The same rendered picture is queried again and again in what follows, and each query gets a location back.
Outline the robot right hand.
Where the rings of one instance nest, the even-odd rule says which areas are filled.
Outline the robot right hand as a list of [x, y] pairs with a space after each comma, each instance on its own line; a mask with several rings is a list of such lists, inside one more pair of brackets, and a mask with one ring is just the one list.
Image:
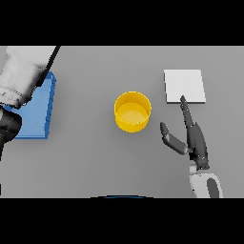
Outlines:
[[184, 95], [180, 97], [180, 108], [183, 113], [184, 123], [187, 132], [187, 142], [184, 143], [168, 129], [164, 123], [160, 123], [160, 131], [163, 143], [175, 152], [185, 155], [196, 164], [197, 170], [208, 170], [210, 168], [206, 141], [199, 125], [193, 121], [189, 105]]

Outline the pale square scale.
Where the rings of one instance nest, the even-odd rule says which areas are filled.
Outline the pale square scale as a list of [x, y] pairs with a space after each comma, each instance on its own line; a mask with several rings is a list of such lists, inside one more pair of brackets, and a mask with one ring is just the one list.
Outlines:
[[201, 70], [164, 70], [167, 103], [179, 103], [185, 96], [188, 103], [205, 103]]

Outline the yellow bowl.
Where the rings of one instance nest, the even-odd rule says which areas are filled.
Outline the yellow bowl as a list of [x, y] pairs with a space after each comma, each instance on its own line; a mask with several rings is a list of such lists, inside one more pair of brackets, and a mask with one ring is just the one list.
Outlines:
[[152, 104], [139, 91], [126, 91], [114, 102], [114, 121], [124, 132], [136, 133], [144, 130], [152, 113]]

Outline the blue tray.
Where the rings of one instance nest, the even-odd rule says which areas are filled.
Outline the blue tray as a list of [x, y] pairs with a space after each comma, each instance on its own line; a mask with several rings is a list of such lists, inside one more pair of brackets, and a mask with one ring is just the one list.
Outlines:
[[32, 100], [19, 110], [5, 105], [7, 111], [18, 113], [22, 117], [22, 127], [16, 139], [47, 139], [50, 133], [51, 111], [56, 79], [50, 71], [41, 87], [32, 94]]

